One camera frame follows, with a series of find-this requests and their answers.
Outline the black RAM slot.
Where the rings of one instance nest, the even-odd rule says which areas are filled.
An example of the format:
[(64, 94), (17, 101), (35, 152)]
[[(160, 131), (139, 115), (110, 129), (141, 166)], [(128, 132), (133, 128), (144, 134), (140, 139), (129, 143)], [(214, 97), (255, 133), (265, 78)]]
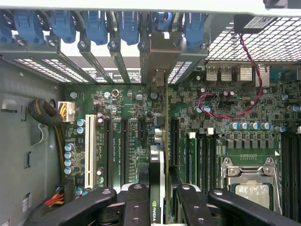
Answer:
[(203, 139), (202, 136), (197, 138), (197, 164), (198, 164), (198, 187), (203, 190)]
[(210, 154), (210, 139), (208, 137), (204, 137), (202, 141), (203, 145), (203, 151), (202, 151), (202, 163), (203, 163), (203, 179), (202, 179), (202, 185), (205, 192), (208, 191), (209, 188), (209, 170), (210, 170), (210, 164), (209, 164), (209, 154)]

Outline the installed green RAM stick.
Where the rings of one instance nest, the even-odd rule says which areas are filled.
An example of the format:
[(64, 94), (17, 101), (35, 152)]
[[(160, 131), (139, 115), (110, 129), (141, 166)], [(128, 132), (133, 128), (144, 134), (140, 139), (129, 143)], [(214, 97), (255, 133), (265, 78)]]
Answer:
[(186, 136), (186, 182), (193, 185), (198, 184), (198, 156), (195, 132), (189, 132)]

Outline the metal CPU socket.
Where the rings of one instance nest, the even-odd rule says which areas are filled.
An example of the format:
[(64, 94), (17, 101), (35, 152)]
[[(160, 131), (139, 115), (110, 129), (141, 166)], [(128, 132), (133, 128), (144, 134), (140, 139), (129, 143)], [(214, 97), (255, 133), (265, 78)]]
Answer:
[(268, 184), (270, 189), (270, 210), (282, 214), (281, 195), (278, 172), (274, 160), (268, 157), (264, 164), (234, 165), (229, 157), (223, 160), (221, 166), (221, 187), (235, 193), (237, 184), (255, 180)]

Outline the long PCIe expansion slot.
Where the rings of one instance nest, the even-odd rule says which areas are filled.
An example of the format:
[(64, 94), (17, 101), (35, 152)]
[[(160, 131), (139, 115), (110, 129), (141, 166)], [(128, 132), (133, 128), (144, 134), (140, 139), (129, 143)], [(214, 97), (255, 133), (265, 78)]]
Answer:
[(113, 123), (111, 119), (104, 121), (104, 141), (106, 151), (105, 186), (113, 188)]
[(179, 149), (179, 120), (171, 119), (171, 160), (172, 165), (178, 164), (178, 149)]
[(128, 183), (129, 177), (129, 122), (121, 120), (121, 185)]

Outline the installed silver CPU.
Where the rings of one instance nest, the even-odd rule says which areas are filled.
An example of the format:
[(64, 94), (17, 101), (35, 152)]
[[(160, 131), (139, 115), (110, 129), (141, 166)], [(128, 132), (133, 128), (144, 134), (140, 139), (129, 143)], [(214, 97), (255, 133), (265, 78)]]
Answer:
[(271, 204), (269, 189), (268, 184), (248, 180), (246, 183), (237, 184), (234, 191), (235, 194), (269, 209)]

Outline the white PCI expansion slot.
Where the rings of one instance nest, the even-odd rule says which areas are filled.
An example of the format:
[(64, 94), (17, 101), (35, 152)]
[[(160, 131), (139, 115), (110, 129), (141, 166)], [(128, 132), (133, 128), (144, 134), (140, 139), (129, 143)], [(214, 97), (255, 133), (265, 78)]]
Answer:
[(96, 185), (96, 115), (85, 115), (85, 185), (93, 189)]

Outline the short PCIe expansion slot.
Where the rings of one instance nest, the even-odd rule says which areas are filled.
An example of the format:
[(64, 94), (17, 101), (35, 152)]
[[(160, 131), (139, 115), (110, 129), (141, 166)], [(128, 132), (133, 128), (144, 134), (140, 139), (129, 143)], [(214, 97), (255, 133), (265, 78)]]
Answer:
[(138, 119), (137, 127), (138, 127), (138, 139), (145, 140), (146, 139), (146, 121), (145, 121), (145, 119)]

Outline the green motherboard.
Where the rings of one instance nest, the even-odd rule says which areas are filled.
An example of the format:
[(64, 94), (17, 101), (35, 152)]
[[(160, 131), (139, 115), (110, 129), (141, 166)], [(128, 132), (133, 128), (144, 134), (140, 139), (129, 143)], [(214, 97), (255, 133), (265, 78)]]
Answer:
[[(234, 165), (264, 164), (271, 157), (276, 165), (282, 215), (301, 223), (301, 78), (299, 68), (291, 70), (290, 81), (270, 81), (269, 87), (255, 87), (253, 81), (238, 81), (239, 68), (232, 70), (232, 81), (207, 81), (200, 70), (180, 85), (166, 87), (166, 153), (164, 223), (177, 224), (171, 210), (172, 189), (169, 167), (176, 167), (186, 182), (186, 136), (189, 132), (210, 139), (209, 188), (221, 187), (221, 166), (229, 157)], [(76, 198), (106, 187), (104, 121), (113, 123), (113, 189), (138, 183), (142, 167), (148, 167), (151, 129), (151, 87), (111, 85), (70, 85), (67, 102), (75, 103), (75, 122), (65, 127), (64, 172)], [(85, 115), (96, 115), (96, 185), (85, 185)], [(121, 120), (129, 122), (129, 177), (121, 185)], [(146, 121), (146, 139), (138, 139), (138, 119)], [(178, 164), (171, 160), (171, 119), (179, 120)]]

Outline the white power connector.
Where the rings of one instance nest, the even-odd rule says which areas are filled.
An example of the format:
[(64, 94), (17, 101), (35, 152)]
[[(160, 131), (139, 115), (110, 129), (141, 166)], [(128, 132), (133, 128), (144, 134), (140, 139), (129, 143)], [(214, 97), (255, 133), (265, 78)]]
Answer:
[(63, 122), (71, 124), (75, 122), (75, 103), (67, 101), (58, 101), (57, 111), (61, 115)]

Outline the silver rear port housing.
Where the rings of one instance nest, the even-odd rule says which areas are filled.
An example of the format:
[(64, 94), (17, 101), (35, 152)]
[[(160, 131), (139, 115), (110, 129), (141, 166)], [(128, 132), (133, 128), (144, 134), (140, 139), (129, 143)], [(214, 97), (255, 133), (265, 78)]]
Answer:
[[(269, 87), (270, 81), (269, 81), (269, 67), (267, 65), (258, 65), (260, 74), (261, 74), (261, 80), (262, 80), (262, 87), (267, 88)], [(256, 72), (256, 69), (253, 67), (253, 83), (255, 87), (259, 87), (259, 80), (258, 75)]]
[(232, 68), (223, 66), (221, 67), (221, 81), (231, 82), (232, 81)]
[(207, 81), (217, 81), (217, 71), (216, 67), (206, 67), (206, 80)]
[(239, 67), (238, 81), (241, 83), (253, 81), (253, 67), (251, 65), (241, 65)]

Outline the black open PC case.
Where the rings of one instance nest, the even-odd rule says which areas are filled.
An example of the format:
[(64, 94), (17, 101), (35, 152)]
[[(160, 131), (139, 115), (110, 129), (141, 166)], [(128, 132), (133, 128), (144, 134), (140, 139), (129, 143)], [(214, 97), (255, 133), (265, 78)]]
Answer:
[[(44, 43), (19, 36), (15, 10), (35, 10)], [(52, 31), (51, 11), (70, 10), (76, 40), (65, 43)], [(108, 42), (86, 36), (83, 12), (105, 12)], [(139, 42), (120, 38), (118, 12), (138, 12)], [(70, 85), (148, 86), (152, 12), (171, 12), (168, 32), (181, 35), (181, 53), (167, 84), (185, 83), (206, 67), (258, 65), (299, 68), (301, 78), (301, 0), (0, 0), (12, 43), (0, 43), (0, 226), (24, 226), (42, 204), (55, 210), (78, 198), (64, 172), (65, 127), (58, 101)], [(205, 14), (203, 43), (189, 47), (185, 13)], [(275, 17), (257, 34), (234, 33), (234, 15)]]

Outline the blue rear port connector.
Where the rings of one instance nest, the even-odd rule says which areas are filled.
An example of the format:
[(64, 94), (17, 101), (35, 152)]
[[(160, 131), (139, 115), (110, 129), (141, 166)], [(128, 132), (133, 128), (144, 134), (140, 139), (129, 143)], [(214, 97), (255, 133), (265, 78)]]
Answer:
[(290, 81), (291, 70), (285, 68), (271, 67), (269, 71), (269, 78), (272, 81)]

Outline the blue slot retention clip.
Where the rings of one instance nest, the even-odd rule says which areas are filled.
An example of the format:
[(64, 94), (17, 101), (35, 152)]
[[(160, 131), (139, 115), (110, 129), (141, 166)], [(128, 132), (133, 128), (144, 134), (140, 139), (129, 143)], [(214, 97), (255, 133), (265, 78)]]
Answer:
[(15, 10), (14, 22), (19, 36), (27, 42), (36, 45), (44, 43), (43, 27), (35, 10)]
[(119, 35), (129, 46), (139, 42), (138, 15), (136, 11), (118, 12)]
[(205, 14), (185, 13), (183, 33), (187, 46), (194, 47), (203, 43)]
[(10, 24), (6, 21), (4, 15), (0, 13), (0, 43), (12, 43), (12, 40)]
[(171, 12), (152, 12), (151, 30), (152, 32), (168, 32), (172, 23), (173, 14)]
[(76, 26), (70, 10), (51, 11), (51, 27), (53, 33), (65, 43), (76, 40)]
[(89, 10), (83, 12), (86, 36), (96, 45), (105, 45), (108, 42), (108, 31), (104, 11)]

